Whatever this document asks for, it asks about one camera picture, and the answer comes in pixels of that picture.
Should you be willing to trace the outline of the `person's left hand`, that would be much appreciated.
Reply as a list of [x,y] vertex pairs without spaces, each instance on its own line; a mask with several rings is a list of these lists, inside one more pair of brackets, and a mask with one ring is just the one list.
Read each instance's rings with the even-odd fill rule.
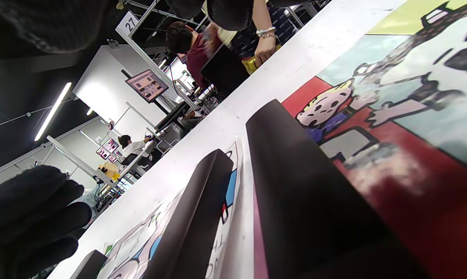
[[0,279],[29,279],[70,258],[92,218],[84,187],[48,165],[0,184]]

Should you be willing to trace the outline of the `person's right hand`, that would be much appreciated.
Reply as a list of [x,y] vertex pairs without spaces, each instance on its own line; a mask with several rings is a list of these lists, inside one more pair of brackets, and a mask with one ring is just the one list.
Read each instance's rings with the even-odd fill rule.
[[[0,16],[19,37],[46,53],[88,48],[104,21],[107,0],[0,0]],[[240,31],[253,17],[252,0],[208,0],[208,15],[226,30]]]

